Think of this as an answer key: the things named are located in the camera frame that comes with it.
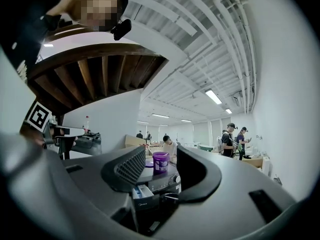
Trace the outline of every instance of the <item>purple lid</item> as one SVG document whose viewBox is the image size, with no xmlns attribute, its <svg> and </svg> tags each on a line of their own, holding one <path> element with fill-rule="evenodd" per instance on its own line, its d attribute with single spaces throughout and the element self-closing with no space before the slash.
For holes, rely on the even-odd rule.
<svg viewBox="0 0 320 240">
<path fill-rule="evenodd" d="M 164 156 L 169 156 L 169 153 L 167 152 L 154 152 L 153 157 L 164 157 Z"/>
<path fill-rule="evenodd" d="M 146 161 L 145 162 L 145 167 L 146 168 L 153 168 L 154 167 L 154 162 L 153 161 Z"/>
</svg>

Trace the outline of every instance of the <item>wooden staircase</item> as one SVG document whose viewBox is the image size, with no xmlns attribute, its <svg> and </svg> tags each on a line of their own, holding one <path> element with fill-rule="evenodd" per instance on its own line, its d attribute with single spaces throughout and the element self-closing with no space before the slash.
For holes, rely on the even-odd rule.
<svg viewBox="0 0 320 240">
<path fill-rule="evenodd" d="M 103 43 L 48 57 L 27 72 L 36 100 L 56 116 L 144 88 L 168 61 L 137 44 Z"/>
</svg>

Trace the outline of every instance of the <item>box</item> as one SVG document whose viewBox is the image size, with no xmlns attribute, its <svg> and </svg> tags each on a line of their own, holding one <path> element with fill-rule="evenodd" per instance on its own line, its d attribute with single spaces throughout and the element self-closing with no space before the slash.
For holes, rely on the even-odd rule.
<svg viewBox="0 0 320 240">
<path fill-rule="evenodd" d="M 242 158 L 242 162 L 245 162 L 257 168 L 262 168 L 263 158 L 261 156 L 253 157 L 251 159 Z"/>
<path fill-rule="evenodd" d="M 124 145 L 126 148 L 133 146 L 142 146 L 146 144 L 146 140 L 143 138 L 137 138 L 134 136 L 126 135 Z"/>
</svg>

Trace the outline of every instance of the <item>white ceiling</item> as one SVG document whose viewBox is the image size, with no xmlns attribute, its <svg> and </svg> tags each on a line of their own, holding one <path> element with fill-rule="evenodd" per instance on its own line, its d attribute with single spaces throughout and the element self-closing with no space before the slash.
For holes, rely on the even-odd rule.
<svg viewBox="0 0 320 240">
<path fill-rule="evenodd" d="M 218 16 L 212 0 L 202 1 Z M 226 0 L 225 6 L 228 5 L 231 2 Z M 237 6 L 231 7 L 229 12 L 236 22 L 250 61 L 247 36 Z M 224 118 L 228 116 L 225 109 L 231 109 L 233 113 L 244 111 L 232 98 L 241 91 L 241 85 L 227 47 L 216 28 L 192 2 L 130 0 L 124 16 L 132 20 L 133 26 L 143 27 L 159 40 L 153 44 L 149 44 L 148 40 L 139 42 L 141 45 L 149 49 L 152 45 L 156 46 L 158 50 L 155 52 L 170 60 L 142 93 L 140 121 L 150 125 L 177 125 L 182 123 L 181 119 L 201 122 Z M 213 41 L 199 28 L 199 24 L 205 27 Z M 133 33 L 126 38 L 137 42 Z M 207 89 L 212 89 L 222 104 L 217 105 L 207 97 L 204 94 Z M 152 113 L 170 118 L 155 117 Z"/>
</svg>

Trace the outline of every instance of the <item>black headphones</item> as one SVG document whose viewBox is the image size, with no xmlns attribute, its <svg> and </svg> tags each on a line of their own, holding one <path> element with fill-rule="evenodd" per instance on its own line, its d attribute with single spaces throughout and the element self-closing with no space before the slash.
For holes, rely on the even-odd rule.
<svg viewBox="0 0 320 240">
<path fill-rule="evenodd" d="M 125 21 L 120 21 L 120 23 L 111 29 L 110 33 L 113 34 L 114 40 L 119 41 L 131 30 L 131 28 L 131 20 L 126 19 Z"/>
</svg>

